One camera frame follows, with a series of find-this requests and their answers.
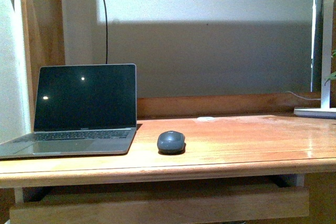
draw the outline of laptop keyboard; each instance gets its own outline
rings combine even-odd
[[[66,140],[66,139],[88,139],[88,138],[126,138],[130,130],[108,130],[108,131],[69,131],[35,134],[38,141],[44,140]]]

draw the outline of laptop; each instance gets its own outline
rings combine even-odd
[[[126,154],[137,129],[134,64],[40,69],[34,132],[0,158]]]

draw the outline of laptop screen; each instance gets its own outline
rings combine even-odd
[[[42,67],[35,131],[136,126],[134,64]]]

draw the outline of wireless mouse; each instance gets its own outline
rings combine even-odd
[[[158,138],[158,149],[161,154],[180,154],[184,151],[185,136],[177,131],[166,131]]]

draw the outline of lamp base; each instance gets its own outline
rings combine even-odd
[[[294,114],[303,118],[336,119],[336,108],[294,108]]]

